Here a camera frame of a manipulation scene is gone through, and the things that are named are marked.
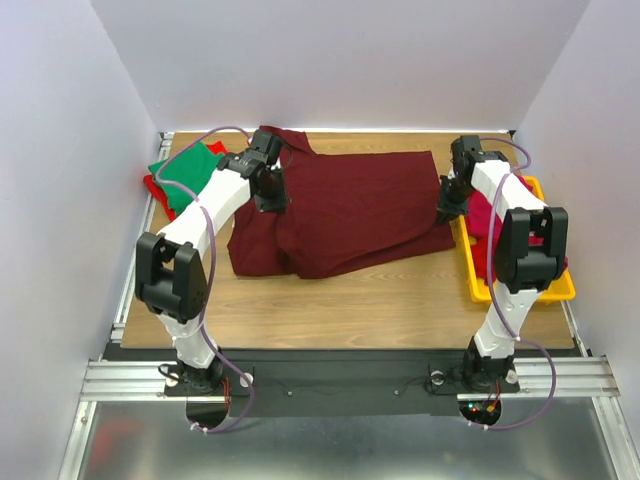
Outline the maroon t shirt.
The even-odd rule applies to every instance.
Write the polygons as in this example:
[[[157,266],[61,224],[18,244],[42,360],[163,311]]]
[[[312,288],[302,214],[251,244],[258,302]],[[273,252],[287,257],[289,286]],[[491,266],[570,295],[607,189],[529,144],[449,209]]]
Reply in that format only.
[[[436,221],[431,152],[321,154],[303,132],[266,130],[286,144],[290,202],[282,213],[254,202],[236,211],[227,244],[235,275],[322,279],[454,247]]]

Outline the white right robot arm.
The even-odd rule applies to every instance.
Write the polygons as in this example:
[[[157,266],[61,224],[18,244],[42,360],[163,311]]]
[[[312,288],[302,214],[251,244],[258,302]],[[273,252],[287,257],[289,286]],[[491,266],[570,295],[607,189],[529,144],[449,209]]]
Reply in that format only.
[[[477,135],[451,144],[452,167],[442,176],[439,223],[467,214],[469,200],[481,194],[489,203],[487,280],[491,305],[470,340],[460,366],[472,390],[508,378],[515,347],[532,306],[565,270],[567,211],[550,207],[529,191],[499,151],[482,147]]]

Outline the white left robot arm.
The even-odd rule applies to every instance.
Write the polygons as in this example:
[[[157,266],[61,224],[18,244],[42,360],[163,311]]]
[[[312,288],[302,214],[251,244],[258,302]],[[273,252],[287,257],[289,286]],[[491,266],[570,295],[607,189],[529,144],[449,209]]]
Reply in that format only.
[[[203,258],[214,255],[219,229],[247,202],[269,213],[281,213],[289,203],[279,165],[286,142],[263,129],[247,140],[245,150],[225,153],[216,161],[201,190],[168,173],[186,156],[185,150],[161,163],[155,182],[180,191],[190,202],[158,233],[143,233],[135,248],[134,294],[164,325],[177,354],[175,366],[161,373],[199,394],[215,392],[224,372],[205,327],[215,270],[205,268]]]

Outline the magenta t shirt in tray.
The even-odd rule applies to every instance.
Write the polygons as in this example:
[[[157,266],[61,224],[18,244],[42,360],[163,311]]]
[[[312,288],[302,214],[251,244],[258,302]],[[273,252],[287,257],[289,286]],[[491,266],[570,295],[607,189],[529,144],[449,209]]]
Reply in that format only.
[[[526,188],[533,193],[533,187],[527,182],[526,177],[517,175],[519,180]],[[484,237],[489,236],[489,216],[491,206],[484,196],[479,192],[474,192],[471,195],[469,203],[469,212],[465,218],[467,233],[469,236]],[[494,225],[494,237],[493,240],[498,241],[502,228],[502,222],[500,218],[495,220]],[[529,245],[537,246],[543,244],[543,238],[537,235],[529,237]]]

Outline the red t shirt in tray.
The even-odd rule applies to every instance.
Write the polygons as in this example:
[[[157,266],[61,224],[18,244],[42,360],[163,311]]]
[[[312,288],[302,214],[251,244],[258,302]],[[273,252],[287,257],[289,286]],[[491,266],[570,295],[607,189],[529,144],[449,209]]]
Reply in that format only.
[[[491,250],[492,253],[495,253],[497,241],[493,240],[492,242],[489,242],[489,238],[487,236],[470,236],[469,240],[471,241],[470,252],[476,278],[482,280],[484,285],[488,286],[488,271],[491,271],[490,278],[492,281],[496,280],[496,272],[494,267],[489,267],[487,251]]]

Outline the yellow plastic tray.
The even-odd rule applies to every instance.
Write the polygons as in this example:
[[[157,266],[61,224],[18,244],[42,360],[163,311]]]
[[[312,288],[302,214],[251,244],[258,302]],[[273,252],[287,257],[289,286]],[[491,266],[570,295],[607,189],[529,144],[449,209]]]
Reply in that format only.
[[[495,220],[500,218],[502,228],[497,241],[495,254],[487,251],[489,267],[494,267],[496,280],[492,281],[488,271],[489,285],[476,278],[471,258],[469,235],[465,218],[456,218],[459,227],[458,240],[461,243],[468,274],[471,299],[476,303],[491,301],[491,289],[497,289],[499,283],[507,286],[509,293],[518,290],[536,290],[539,300],[544,303],[557,303],[575,297],[576,291],[568,273],[566,243],[569,217],[562,207],[552,207],[544,202],[540,185],[536,178],[528,177],[533,193],[521,183],[517,175],[511,175],[502,192],[515,197],[514,202],[503,198],[493,205],[498,180],[489,182],[489,191],[477,190],[491,206],[489,216],[489,242],[493,241]],[[529,237],[537,235],[543,238],[543,244],[529,245]]]

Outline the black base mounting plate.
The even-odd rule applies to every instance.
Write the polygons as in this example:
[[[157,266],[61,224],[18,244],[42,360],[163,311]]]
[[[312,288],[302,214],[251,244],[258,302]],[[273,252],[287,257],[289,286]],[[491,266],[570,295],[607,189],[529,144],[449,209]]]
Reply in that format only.
[[[231,360],[252,381],[224,367],[223,381],[211,394],[166,379],[161,370],[175,359],[166,350],[148,353],[109,351],[115,362],[158,361],[166,379],[165,392],[220,395],[221,403],[181,402],[189,418],[206,418],[216,424],[231,418],[333,417],[431,414],[456,416],[465,395],[484,399],[490,391],[517,386],[501,380],[489,387],[467,388],[461,378],[463,353],[454,350],[301,350],[229,349]]]

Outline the aluminium frame rail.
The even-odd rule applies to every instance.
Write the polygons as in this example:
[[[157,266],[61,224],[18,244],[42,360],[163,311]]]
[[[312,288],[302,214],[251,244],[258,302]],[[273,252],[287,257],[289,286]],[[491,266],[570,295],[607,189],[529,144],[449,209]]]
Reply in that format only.
[[[86,368],[80,399],[109,401],[194,401],[221,403],[220,395],[169,395],[166,379],[158,372],[158,361],[91,362]],[[618,397],[620,391],[609,362],[604,357],[573,357],[554,360],[556,398]],[[518,390],[501,389],[502,399],[544,398],[551,388],[548,362],[540,358],[517,358]]]

